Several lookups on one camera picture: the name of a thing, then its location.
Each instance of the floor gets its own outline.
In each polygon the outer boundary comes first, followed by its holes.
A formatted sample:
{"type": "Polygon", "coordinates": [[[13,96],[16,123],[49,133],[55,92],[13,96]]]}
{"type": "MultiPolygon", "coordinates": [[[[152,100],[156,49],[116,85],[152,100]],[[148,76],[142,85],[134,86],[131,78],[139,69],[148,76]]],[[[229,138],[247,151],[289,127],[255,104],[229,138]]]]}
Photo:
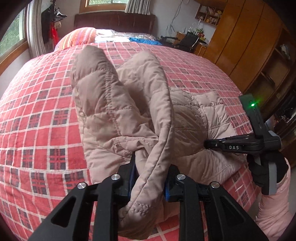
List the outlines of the floor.
{"type": "MultiPolygon", "coordinates": [[[[260,201],[261,196],[259,195],[257,200],[254,202],[248,214],[255,219],[256,214],[258,213],[258,202],[260,201]]],[[[289,189],[289,210],[292,215],[296,213],[296,168],[291,170],[291,182],[289,189]]]]}

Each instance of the white curtain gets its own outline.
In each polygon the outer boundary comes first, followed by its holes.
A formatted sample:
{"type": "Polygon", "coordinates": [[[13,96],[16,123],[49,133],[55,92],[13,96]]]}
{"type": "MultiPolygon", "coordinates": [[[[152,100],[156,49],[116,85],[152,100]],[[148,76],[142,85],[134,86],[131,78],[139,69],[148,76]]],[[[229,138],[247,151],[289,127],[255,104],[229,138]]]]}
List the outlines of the white curtain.
{"type": "Polygon", "coordinates": [[[128,0],[125,12],[150,15],[149,5],[150,0],[128,0]]]}
{"type": "Polygon", "coordinates": [[[45,54],[41,29],[42,0],[33,0],[27,11],[27,38],[32,58],[45,54]]]}

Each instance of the jacket sleeve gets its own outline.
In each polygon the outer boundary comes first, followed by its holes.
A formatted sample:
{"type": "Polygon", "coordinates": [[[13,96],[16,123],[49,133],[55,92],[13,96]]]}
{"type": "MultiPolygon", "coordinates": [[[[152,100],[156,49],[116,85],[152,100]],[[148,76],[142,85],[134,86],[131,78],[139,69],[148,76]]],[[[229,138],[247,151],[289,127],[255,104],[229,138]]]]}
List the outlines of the jacket sleeve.
{"type": "Polygon", "coordinates": [[[288,203],[291,168],[287,159],[285,160],[289,169],[283,180],[277,184],[275,195],[262,195],[255,220],[270,241],[277,240],[292,220],[288,203]]]}

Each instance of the blue cloth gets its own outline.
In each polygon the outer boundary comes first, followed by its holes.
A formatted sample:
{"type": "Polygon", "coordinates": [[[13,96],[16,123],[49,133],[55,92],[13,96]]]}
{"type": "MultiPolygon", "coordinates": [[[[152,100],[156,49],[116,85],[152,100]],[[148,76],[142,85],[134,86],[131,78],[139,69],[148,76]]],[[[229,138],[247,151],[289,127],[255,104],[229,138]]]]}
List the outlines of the blue cloth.
{"type": "Polygon", "coordinates": [[[143,44],[150,44],[150,45],[162,45],[158,41],[148,40],[148,39],[140,39],[135,37],[130,37],[129,40],[131,42],[143,43],[143,44]]]}

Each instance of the striped pillow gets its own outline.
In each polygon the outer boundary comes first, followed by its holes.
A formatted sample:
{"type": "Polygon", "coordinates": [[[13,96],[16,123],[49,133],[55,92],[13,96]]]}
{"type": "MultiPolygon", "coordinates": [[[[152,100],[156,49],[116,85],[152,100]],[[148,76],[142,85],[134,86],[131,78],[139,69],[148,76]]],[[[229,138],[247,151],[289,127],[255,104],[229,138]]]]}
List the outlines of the striped pillow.
{"type": "Polygon", "coordinates": [[[90,28],[90,27],[78,28],[72,31],[71,33],[67,34],[65,37],[63,37],[56,45],[54,51],[64,50],[66,48],[76,46],[76,45],[94,43],[95,38],[96,38],[95,28],[90,28]]]}

